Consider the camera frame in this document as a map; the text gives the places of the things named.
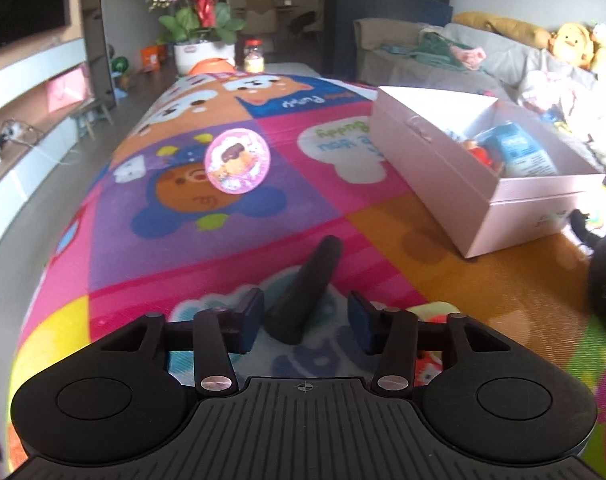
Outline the black cylindrical stick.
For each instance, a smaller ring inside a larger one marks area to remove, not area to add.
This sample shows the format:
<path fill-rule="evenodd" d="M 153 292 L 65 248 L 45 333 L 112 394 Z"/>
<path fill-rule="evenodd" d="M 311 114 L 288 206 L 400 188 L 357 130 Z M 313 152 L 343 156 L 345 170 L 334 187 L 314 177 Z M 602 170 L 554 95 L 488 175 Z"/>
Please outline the black cylindrical stick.
<path fill-rule="evenodd" d="M 263 317 L 263 327 L 282 344 L 299 344 L 323 298 L 343 252 L 341 240 L 325 236 Z"/>

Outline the black plush toy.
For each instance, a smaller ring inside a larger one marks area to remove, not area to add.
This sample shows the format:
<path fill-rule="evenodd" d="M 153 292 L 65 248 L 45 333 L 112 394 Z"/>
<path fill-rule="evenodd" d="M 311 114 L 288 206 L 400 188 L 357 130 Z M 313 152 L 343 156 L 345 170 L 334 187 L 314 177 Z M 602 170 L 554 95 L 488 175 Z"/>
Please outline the black plush toy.
<path fill-rule="evenodd" d="M 579 209 L 569 214 L 571 231 L 592 251 L 588 264 L 588 303 L 597 314 L 606 318 L 606 235 L 589 231 L 586 220 L 588 216 Z"/>

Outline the blue white snack bag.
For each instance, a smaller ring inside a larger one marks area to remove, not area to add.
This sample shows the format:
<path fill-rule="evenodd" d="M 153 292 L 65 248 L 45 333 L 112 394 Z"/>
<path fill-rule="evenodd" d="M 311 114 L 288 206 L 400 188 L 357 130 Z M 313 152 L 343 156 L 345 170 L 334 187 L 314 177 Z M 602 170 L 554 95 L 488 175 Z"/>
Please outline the blue white snack bag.
<path fill-rule="evenodd" d="M 472 141 L 488 154 L 501 178 L 559 176 L 559 171 L 538 140 L 514 122 L 494 126 Z"/>

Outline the red cartoon figure toy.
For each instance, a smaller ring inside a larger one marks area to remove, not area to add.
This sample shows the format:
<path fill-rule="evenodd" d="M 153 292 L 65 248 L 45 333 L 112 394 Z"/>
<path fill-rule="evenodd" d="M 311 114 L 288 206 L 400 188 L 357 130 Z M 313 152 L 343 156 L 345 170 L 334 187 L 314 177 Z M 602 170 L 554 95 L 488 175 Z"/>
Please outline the red cartoon figure toy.
<path fill-rule="evenodd" d="M 490 167 L 492 168 L 494 165 L 493 159 L 491 158 L 490 154 L 488 151 L 486 151 L 485 148 L 483 148 L 483 146 L 481 146 L 477 141 L 474 141 L 472 139 L 468 139 L 465 140 L 463 143 L 463 148 L 472 156 L 474 156 L 475 159 L 478 160 L 478 162 L 481 162 L 482 165 L 486 166 L 486 167 Z"/>

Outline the black-haired doll figurine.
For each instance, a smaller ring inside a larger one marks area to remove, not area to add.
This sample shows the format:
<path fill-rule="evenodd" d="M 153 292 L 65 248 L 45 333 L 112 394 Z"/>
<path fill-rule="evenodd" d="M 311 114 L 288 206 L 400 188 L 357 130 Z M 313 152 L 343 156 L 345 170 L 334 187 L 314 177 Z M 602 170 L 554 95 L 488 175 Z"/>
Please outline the black-haired doll figurine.
<path fill-rule="evenodd" d="M 450 313 L 457 309 L 447 302 L 437 301 L 430 304 L 409 308 L 410 312 L 416 314 L 421 322 L 445 323 Z M 415 370 L 415 386 L 426 386 L 431 380 L 442 372 L 442 361 L 440 351 L 419 351 Z"/>

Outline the pink cardboard box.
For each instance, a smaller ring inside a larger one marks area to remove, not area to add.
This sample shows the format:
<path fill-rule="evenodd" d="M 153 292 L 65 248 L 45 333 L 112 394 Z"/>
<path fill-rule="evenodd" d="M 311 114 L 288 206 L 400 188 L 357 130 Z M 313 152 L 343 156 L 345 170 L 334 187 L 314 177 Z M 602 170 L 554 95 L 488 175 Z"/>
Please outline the pink cardboard box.
<path fill-rule="evenodd" d="M 555 173 L 509 176 L 465 148 L 465 141 L 501 126 L 518 126 L 530 134 Z M 492 96 L 381 87 L 370 117 L 370 139 L 465 258 L 561 231 L 570 211 L 603 181 L 552 125 Z"/>

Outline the pink round candy tin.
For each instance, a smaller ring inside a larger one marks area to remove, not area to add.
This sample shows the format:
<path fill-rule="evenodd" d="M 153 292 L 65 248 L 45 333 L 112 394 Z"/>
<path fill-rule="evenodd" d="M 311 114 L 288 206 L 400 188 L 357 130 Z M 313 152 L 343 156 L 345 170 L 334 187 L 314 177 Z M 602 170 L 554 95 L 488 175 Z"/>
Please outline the pink round candy tin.
<path fill-rule="evenodd" d="M 254 130 L 232 128 L 212 141 L 204 157 L 207 179 L 230 195 L 250 193 L 266 179 L 271 169 L 268 144 Z"/>

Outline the small wooden stool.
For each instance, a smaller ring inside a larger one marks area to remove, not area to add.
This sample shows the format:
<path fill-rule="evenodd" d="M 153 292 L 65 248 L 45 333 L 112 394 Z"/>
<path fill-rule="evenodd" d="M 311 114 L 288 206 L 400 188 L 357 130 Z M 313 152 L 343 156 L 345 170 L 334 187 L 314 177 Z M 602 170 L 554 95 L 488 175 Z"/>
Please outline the small wooden stool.
<path fill-rule="evenodd" d="M 71 118 L 76 123 L 78 137 L 81 138 L 87 133 L 91 140 L 96 139 L 94 124 L 105 120 L 109 125 L 114 125 L 114 120 L 102 99 L 88 100 L 71 114 Z"/>

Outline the white tv cabinet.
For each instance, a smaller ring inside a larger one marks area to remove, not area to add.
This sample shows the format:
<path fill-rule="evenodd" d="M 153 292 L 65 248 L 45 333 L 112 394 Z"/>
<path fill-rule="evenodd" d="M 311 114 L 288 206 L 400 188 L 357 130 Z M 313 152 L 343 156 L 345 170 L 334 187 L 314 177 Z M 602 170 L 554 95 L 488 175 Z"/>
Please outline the white tv cabinet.
<path fill-rule="evenodd" d="M 64 100 L 63 79 L 91 96 L 85 41 L 77 38 L 41 50 L 0 70 L 0 240 L 80 134 L 74 115 L 81 100 Z"/>

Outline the orange bowl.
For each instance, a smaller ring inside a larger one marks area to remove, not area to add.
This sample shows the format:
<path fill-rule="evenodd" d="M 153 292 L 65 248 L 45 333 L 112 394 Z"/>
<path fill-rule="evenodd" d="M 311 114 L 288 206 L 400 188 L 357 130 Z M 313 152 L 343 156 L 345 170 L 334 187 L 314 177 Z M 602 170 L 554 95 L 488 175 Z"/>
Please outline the orange bowl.
<path fill-rule="evenodd" d="M 235 71 L 236 66 L 230 64 L 225 58 L 204 58 L 190 68 L 188 75 L 233 74 Z"/>

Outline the glass jar red lid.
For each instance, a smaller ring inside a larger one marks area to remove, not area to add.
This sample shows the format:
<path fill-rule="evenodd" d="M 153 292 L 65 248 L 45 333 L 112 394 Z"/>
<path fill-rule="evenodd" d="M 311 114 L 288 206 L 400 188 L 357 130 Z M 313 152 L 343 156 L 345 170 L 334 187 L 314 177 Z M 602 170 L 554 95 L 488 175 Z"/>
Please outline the glass jar red lid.
<path fill-rule="evenodd" d="M 265 58 L 263 42 L 260 39 L 248 39 L 245 41 L 245 57 L 243 58 L 243 70 L 247 74 L 261 74 L 265 70 Z"/>

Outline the teal cloth on sofa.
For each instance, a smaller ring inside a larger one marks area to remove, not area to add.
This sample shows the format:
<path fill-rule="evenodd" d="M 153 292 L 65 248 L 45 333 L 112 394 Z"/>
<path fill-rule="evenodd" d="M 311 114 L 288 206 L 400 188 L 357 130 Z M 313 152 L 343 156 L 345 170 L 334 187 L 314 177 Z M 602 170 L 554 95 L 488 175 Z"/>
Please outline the teal cloth on sofa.
<path fill-rule="evenodd" d="M 457 44 L 436 32 L 427 32 L 415 47 L 383 44 L 381 49 L 421 64 L 454 72 L 478 72 L 486 60 L 486 51 L 483 48 Z"/>

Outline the yellow duck plush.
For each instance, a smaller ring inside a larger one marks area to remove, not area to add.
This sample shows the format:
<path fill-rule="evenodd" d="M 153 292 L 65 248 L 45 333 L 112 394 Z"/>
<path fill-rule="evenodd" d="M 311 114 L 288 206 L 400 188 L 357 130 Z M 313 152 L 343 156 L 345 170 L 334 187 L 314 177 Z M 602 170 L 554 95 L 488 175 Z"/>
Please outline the yellow duck plush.
<path fill-rule="evenodd" d="M 594 58 L 594 42 L 584 25 L 568 22 L 550 36 L 548 51 L 560 61 L 588 70 Z"/>

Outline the mustard yellow cushion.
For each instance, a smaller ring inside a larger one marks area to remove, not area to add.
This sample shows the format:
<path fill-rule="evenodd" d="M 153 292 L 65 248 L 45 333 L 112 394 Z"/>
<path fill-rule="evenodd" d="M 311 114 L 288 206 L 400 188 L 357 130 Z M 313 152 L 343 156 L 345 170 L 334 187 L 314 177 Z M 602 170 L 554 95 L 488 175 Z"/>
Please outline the mustard yellow cushion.
<path fill-rule="evenodd" d="M 493 32 L 538 50 L 547 49 L 552 34 L 543 27 L 486 12 L 470 11 L 456 14 L 452 22 L 483 32 Z"/>

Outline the purple orchid potted plant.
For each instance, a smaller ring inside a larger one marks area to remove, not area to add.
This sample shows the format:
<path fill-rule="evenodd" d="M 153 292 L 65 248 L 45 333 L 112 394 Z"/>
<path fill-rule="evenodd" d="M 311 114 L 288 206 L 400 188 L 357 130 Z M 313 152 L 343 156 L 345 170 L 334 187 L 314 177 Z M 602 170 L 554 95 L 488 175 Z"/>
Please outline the purple orchid potted plant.
<path fill-rule="evenodd" d="M 186 76 L 199 62 L 220 58 L 236 64 L 236 44 L 245 21 L 228 0 L 146 0 L 159 11 L 162 44 L 173 48 L 177 73 Z"/>

